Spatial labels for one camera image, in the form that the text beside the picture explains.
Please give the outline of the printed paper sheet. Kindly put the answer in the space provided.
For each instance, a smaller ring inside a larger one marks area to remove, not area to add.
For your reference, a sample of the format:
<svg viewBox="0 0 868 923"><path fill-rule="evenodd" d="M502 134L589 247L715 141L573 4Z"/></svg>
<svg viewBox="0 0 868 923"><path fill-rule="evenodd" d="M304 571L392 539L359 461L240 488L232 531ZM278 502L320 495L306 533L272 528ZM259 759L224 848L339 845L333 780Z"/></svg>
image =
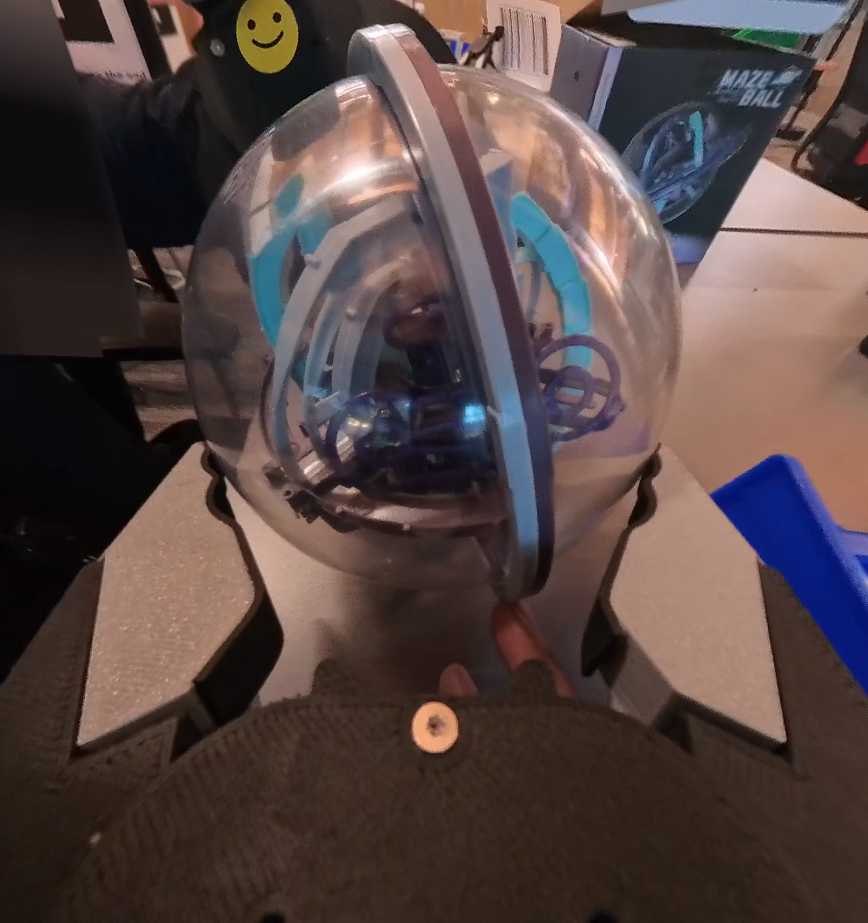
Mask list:
<svg viewBox="0 0 868 923"><path fill-rule="evenodd" d="M499 3L497 25L503 29L502 67L516 74L548 76L550 30L543 6L536 2Z"/></svg>

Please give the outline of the brown cardboard box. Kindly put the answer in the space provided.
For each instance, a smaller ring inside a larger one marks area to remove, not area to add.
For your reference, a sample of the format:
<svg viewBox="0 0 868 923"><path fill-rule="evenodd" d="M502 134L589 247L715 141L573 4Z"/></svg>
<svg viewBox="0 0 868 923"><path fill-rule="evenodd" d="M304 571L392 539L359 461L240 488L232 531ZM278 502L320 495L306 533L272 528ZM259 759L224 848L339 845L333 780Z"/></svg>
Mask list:
<svg viewBox="0 0 868 923"><path fill-rule="evenodd" d="M437 29L454 30L469 36L480 34L486 24L486 1L421 1L422 14ZM563 23L587 10L594 15L602 1L548 1L559 10Z"/></svg>

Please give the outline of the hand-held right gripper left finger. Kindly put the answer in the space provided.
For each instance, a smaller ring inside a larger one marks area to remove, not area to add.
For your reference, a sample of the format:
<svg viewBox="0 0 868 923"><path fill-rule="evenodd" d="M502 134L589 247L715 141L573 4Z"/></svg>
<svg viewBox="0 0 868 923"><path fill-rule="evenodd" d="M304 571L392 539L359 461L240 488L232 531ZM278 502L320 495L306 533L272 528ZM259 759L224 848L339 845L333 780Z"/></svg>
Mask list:
<svg viewBox="0 0 868 923"><path fill-rule="evenodd" d="M205 444L186 451L101 563L79 747L168 718L206 736L257 702L282 629Z"/></svg>

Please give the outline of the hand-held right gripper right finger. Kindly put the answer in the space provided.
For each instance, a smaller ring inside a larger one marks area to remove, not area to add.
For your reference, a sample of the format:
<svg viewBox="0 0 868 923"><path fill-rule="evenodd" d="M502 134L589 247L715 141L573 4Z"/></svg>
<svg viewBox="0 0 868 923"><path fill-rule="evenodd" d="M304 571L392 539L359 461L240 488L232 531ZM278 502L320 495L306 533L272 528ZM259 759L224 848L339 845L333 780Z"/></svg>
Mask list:
<svg viewBox="0 0 868 923"><path fill-rule="evenodd" d="M759 747L786 745L761 561L665 447L601 578L581 672L647 726L692 714Z"/></svg>

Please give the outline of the person's right hand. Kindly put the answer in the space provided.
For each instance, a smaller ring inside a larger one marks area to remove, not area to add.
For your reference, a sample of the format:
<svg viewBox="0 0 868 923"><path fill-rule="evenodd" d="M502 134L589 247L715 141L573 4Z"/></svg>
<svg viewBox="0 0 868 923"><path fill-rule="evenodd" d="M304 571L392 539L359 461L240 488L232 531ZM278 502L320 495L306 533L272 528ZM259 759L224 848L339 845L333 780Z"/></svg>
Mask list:
<svg viewBox="0 0 868 923"><path fill-rule="evenodd" d="M489 626L497 652L511 675L525 663L542 663L552 676L555 693L564 698L575 697L574 686L557 663L526 606L522 603L497 603ZM478 688L468 670L459 663L453 663L440 675L438 693L441 699L472 698L478 694Z"/></svg>

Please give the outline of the person's left forearm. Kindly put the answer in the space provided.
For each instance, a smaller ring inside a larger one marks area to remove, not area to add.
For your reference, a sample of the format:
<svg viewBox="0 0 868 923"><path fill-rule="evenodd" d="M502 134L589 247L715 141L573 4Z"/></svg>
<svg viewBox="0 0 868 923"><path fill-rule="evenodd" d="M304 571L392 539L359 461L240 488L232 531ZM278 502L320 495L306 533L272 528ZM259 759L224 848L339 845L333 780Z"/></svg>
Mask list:
<svg viewBox="0 0 868 923"><path fill-rule="evenodd" d="M191 246L206 216L195 64L134 84L77 76L129 248Z"/></svg>

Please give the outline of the large blue plastic bin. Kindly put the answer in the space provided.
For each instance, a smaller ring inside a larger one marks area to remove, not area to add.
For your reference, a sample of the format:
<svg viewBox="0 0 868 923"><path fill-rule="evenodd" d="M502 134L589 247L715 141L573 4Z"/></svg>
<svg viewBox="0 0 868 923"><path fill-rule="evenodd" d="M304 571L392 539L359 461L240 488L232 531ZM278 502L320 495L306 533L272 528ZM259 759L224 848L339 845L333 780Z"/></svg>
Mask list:
<svg viewBox="0 0 868 923"><path fill-rule="evenodd" d="M761 461L711 499L783 576L868 697L868 533L838 525L787 455Z"/></svg>

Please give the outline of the framed marker sign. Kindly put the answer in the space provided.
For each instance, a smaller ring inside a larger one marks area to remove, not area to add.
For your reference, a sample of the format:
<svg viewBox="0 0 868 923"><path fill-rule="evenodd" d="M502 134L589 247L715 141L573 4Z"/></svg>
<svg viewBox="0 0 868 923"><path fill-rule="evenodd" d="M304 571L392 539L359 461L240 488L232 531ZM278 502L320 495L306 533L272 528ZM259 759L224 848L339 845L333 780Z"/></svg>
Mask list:
<svg viewBox="0 0 868 923"><path fill-rule="evenodd" d="M81 74L133 84L172 73L148 1L52 1Z"/></svg>

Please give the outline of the black office chair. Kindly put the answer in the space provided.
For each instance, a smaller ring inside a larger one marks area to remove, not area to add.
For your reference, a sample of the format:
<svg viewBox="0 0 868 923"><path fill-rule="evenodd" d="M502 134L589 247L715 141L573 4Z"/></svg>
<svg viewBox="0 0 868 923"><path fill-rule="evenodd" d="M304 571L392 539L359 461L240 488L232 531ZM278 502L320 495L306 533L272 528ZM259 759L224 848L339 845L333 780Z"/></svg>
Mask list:
<svg viewBox="0 0 868 923"><path fill-rule="evenodd" d="M181 304L192 255L191 246L158 248L147 252L143 261L136 251L128 250L140 329L127 337L102 337L103 352L165 350L180 346Z"/></svg>

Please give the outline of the red backed office chair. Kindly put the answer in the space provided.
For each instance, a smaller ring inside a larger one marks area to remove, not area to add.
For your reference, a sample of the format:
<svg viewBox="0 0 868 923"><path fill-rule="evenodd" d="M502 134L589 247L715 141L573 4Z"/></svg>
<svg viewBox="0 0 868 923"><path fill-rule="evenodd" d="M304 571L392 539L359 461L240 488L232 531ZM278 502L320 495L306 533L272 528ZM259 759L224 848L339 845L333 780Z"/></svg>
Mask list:
<svg viewBox="0 0 868 923"><path fill-rule="evenodd" d="M868 211L868 8L839 91L790 168Z"/></svg>

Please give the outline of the person's black clothing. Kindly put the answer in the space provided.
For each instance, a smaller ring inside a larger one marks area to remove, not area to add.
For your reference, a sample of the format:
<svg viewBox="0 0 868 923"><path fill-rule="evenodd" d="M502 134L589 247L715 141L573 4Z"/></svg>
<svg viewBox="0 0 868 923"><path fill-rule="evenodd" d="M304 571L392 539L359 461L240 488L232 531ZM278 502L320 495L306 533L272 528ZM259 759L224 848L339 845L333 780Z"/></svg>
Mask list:
<svg viewBox="0 0 868 923"><path fill-rule="evenodd" d="M116 362L0 355L0 686L78 573L201 438L182 420L147 439Z"/></svg>

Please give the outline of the dark printed game box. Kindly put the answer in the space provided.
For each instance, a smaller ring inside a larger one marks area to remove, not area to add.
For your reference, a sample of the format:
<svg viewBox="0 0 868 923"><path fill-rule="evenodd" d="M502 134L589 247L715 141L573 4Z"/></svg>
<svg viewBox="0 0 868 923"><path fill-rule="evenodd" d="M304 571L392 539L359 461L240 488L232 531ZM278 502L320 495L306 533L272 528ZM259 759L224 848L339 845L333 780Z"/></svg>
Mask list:
<svg viewBox="0 0 868 923"><path fill-rule="evenodd" d="M813 58L708 29L562 28L551 97L620 155L645 191L676 263L699 264Z"/></svg>

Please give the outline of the small black tripod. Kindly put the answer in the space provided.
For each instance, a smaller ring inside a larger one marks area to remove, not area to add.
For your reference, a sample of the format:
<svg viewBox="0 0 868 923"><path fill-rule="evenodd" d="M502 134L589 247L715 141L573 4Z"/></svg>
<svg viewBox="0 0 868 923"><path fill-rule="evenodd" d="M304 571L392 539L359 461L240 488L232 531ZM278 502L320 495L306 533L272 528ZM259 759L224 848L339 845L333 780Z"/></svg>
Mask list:
<svg viewBox="0 0 868 923"><path fill-rule="evenodd" d="M495 52L497 45L502 42L504 37L505 29L503 25L497 25L492 30L486 28L476 40L470 43L464 52L461 64L478 70L486 68L498 70Z"/></svg>

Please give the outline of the clear plastic maze ball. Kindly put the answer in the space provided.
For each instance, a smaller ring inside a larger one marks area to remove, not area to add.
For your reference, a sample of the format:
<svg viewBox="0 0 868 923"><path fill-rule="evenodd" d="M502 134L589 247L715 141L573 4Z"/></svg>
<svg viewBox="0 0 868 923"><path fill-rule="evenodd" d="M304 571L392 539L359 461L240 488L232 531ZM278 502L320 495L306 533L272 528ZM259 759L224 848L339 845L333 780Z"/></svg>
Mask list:
<svg viewBox="0 0 868 923"><path fill-rule="evenodd" d="M667 233L598 133L387 24L229 174L183 340L218 470L288 546L518 601L656 452L680 309Z"/></svg>

